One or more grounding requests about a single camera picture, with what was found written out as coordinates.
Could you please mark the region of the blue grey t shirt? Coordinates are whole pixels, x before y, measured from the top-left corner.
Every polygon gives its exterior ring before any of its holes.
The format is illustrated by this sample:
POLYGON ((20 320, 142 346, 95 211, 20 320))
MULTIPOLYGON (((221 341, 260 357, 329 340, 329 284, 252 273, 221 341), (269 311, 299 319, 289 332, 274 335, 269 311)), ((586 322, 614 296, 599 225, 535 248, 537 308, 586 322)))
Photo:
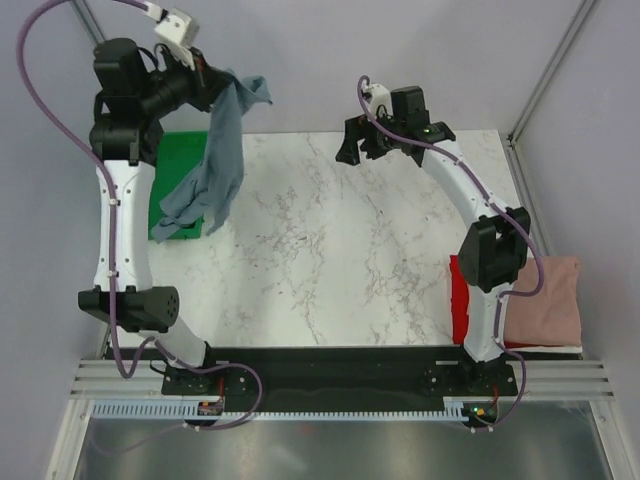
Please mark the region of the blue grey t shirt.
POLYGON ((162 216, 151 229, 158 243, 210 213, 208 235, 227 221, 231 205, 244 180, 242 118, 257 104, 271 104, 272 96, 263 76, 239 78, 211 104, 206 146, 199 163, 160 201, 162 216))

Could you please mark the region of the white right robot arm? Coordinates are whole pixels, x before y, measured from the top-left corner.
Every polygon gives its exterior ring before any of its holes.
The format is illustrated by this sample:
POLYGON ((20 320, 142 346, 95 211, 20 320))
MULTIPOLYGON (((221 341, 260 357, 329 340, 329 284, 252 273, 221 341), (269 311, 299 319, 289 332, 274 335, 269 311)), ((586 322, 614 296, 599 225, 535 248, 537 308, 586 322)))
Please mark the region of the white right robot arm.
POLYGON ((480 179, 451 128, 431 120, 420 87, 388 90, 363 76, 356 91, 362 112, 346 120, 337 161, 356 166, 402 152, 438 183, 467 229, 457 258, 469 289, 469 322, 463 357, 451 372, 465 391, 481 393, 505 371, 506 303, 527 261, 529 213, 509 206, 480 179))

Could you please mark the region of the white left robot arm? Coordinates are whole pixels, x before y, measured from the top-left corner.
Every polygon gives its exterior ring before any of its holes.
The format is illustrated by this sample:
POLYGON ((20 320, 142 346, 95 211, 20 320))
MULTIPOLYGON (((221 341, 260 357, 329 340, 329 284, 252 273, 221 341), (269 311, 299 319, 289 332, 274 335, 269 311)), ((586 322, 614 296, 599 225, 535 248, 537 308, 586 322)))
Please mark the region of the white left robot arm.
POLYGON ((207 344, 181 319, 176 288, 156 286, 148 256, 148 213, 156 177, 161 119, 189 104, 208 112, 228 87, 230 74, 211 67, 195 47, 163 41, 163 69, 146 68, 149 51, 129 38, 116 38, 94 50, 93 69, 101 89, 94 100, 89 141, 97 158, 101 224, 97 270, 90 289, 79 292, 79 308, 109 327, 121 375, 125 365, 118 332, 142 336, 169 362, 186 368, 185 382, 208 393, 219 382, 219 369, 206 358, 207 344))

